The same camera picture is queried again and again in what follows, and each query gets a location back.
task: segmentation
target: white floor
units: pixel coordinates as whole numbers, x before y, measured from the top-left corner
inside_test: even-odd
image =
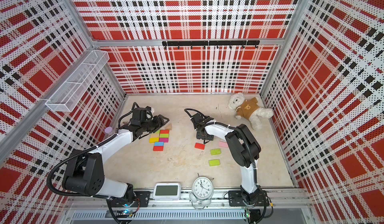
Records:
[[[246,95],[247,99],[255,95]],[[262,151],[258,160],[257,177],[261,186],[292,186],[284,159],[278,147],[273,130],[267,119],[262,120],[263,128],[255,131],[246,119],[235,119],[235,112],[228,109],[230,94],[167,94],[130,96],[122,114],[129,112],[133,102],[141,107],[150,106],[155,115],[170,119],[172,130],[164,151],[154,152],[149,135],[135,140],[113,155],[104,165],[105,175],[114,180],[132,183],[134,188],[153,188],[157,182],[180,182],[190,187],[200,176],[214,178],[215,187],[239,187],[241,174],[239,165],[233,160],[228,148],[220,148],[221,154],[211,156],[210,149],[217,149],[219,138],[215,137],[205,145],[205,150],[195,149],[196,131],[185,108],[199,110],[218,122],[248,126],[259,142]],[[220,166],[210,167],[209,160],[219,159]]]

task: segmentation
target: clock face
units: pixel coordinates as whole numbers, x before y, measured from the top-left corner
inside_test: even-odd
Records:
[[[197,198],[204,200],[212,196],[214,187],[208,178],[202,176],[193,183],[192,192]]]

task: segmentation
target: plaid wall panel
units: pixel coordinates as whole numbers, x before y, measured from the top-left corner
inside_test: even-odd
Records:
[[[73,0],[97,40],[281,38],[298,0]]]
[[[266,93],[323,223],[384,222],[384,0],[311,0]]]
[[[101,71],[71,113],[48,111],[0,166],[0,222],[55,223],[67,198],[46,187],[46,176],[73,149],[84,150],[105,137],[122,101]],[[62,190],[65,166],[54,176]]]
[[[259,92],[277,45],[105,47],[126,93]]]
[[[0,0],[0,140],[88,48],[61,0]]]

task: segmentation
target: teddy bear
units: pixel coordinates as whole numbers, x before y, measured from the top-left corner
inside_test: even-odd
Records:
[[[257,105],[255,97],[246,100],[243,93],[238,92],[231,96],[228,103],[228,108],[236,110],[236,119],[244,117],[251,122],[254,130],[261,128],[262,123],[259,117],[270,118],[273,116],[273,110],[270,108],[263,108]]]

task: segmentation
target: white wire basket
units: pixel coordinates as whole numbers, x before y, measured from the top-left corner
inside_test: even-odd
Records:
[[[107,51],[92,50],[45,103],[52,111],[72,112],[96,75],[108,62]]]

